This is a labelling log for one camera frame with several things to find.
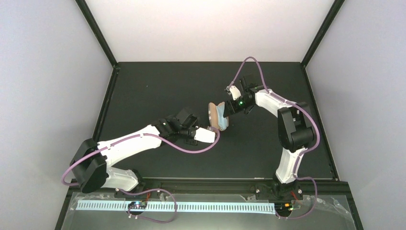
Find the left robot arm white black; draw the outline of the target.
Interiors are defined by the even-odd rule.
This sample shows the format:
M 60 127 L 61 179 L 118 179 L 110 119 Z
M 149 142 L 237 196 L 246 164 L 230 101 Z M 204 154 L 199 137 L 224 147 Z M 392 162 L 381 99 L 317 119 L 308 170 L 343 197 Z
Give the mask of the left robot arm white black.
M 82 193 L 88 194 L 100 188 L 116 188 L 127 192 L 134 190 L 142 178 L 137 170 L 122 170 L 114 165 L 145 150 L 162 146 L 164 140 L 171 143 L 183 138 L 190 144 L 198 128 L 198 116 L 189 109 L 182 109 L 147 125 L 145 128 L 110 141 L 83 141 L 70 165 Z

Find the light blue cleaning cloth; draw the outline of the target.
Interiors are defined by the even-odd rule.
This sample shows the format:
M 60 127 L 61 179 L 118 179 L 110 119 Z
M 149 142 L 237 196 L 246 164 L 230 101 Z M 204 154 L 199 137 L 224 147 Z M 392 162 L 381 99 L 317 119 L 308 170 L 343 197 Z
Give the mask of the light blue cleaning cloth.
M 228 117 L 224 117 L 225 106 L 224 105 L 217 105 L 216 106 L 217 112 L 217 126 L 220 131 L 224 131 L 229 126 L 229 119 Z

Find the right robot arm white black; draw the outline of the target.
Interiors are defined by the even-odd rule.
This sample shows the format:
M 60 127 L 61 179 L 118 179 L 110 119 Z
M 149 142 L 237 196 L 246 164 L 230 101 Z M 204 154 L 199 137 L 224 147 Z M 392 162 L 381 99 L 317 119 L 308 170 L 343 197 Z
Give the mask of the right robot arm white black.
M 225 102 L 223 117 L 239 112 L 248 114 L 255 106 L 261 107 L 277 118 L 279 142 L 282 155 L 273 177 L 271 192 L 273 196 L 284 201 L 296 188 L 298 169 L 303 155 L 313 143 L 319 140 L 314 121 L 307 103 L 288 101 L 274 93 L 268 86 L 249 83 L 246 78 L 240 80 L 242 89 L 234 84 L 225 91 L 232 96 Z

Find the brown plaid glasses case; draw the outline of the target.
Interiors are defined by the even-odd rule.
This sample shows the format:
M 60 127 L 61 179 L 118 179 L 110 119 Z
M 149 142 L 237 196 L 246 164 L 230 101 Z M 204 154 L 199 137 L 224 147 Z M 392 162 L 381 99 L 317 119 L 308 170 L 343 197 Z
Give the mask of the brown plaid glasses case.
M 215 127 L 216 129 L 218 129 L 216 106 L 224 105 L 224 104 L 225 104 L 225 102 L 221 102 L 219 104 L 214 104 L 214 103 L 210 102 L 208 104 L 208 115 L 209 115 L 210 126 Z

